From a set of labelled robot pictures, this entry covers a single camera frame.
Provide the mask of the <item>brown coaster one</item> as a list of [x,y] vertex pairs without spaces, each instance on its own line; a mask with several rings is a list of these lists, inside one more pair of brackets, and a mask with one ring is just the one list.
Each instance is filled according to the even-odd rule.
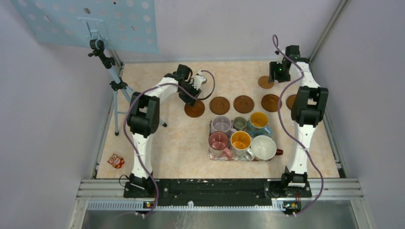
[[197,118],[204,114],[205,105],[202,101],[197,100],[193,106],[186,104],[184,106],[184,111],[187,116],[189,116],[191,118]]

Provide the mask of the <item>light brown small coaster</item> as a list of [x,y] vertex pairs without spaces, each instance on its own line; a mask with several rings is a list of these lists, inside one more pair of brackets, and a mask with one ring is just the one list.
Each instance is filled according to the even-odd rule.
[[264,75],[264,76],[261,76],[261,77],[258,79],[258,85],[259,85],[261,88],[270,89],[270,88],[272,88],[272,87],[275,85],[275,83],[270,81],[270,76],[265,76],[265,75]]

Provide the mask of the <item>brown coaster five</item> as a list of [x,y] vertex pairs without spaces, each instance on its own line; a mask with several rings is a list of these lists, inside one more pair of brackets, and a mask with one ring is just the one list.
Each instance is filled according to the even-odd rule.
[[277,112],[280,98],[275,94],[266,94],[261,99],[261,106],[268,112]]

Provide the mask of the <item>brown coaster two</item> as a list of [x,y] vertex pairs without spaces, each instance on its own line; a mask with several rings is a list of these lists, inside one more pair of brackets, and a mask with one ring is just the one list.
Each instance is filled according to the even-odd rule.
[[230,110],[230,102],[225,97],[217,96],[210,101],[209,108],[216,115],[224,115]]

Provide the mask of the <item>brown coaster three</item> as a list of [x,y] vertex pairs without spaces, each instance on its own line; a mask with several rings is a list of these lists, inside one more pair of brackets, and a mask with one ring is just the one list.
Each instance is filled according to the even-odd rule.
[[234,99],[234,109],[242,114],[251,112],[255,106],[254,100],[247,95],[240,95]]

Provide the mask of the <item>blue mug yellow inside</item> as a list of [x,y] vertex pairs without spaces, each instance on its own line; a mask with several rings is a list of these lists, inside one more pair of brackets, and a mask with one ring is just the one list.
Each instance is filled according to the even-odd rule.
[[270,129],[268,124],[268,117],[265,113],[255,112],[251,114],[247,122],[246,131],[252,138],[255,138],[259,135],[272,137],[273,131]]

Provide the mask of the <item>white cup red handle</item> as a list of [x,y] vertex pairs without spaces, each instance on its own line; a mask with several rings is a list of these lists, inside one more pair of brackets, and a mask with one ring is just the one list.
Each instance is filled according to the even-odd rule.
[[256,161],[269,161],[275,156],[283,155],[284,151],[278,149],[275,141],[268,136],[256,136],[250,146]]

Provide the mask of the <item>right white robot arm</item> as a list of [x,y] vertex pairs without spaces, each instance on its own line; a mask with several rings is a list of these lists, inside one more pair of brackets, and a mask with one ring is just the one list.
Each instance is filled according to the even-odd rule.
[[279,59],[269,64],[268,82],[298,84],[291,107],[295,127],[293,151],[279,183],[280,191],[287,197],[296,194],[311,197],[307,167],[307,163],[312,161],[309,148],[317,126],[323,120],[329,90],[315,81],[309,61],[300,56],[298,45],[287,46],[284,51],[277,49],[275,53]]

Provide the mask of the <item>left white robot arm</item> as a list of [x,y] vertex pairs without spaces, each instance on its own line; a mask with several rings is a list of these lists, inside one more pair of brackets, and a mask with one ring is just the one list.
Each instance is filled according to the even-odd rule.
[[178,94],[186,105],[193,106],[207,79],[202,73],[192,75],[191,69],[180,64],[173,73],[163,76],[160,82],[144,92],[132,94],[126,113],[124,133],[134,148],[134,164],[125,183],[125,198],[154,198],[157,182],[151,165],[152,142],[160,126],[160,104],[172,94]]

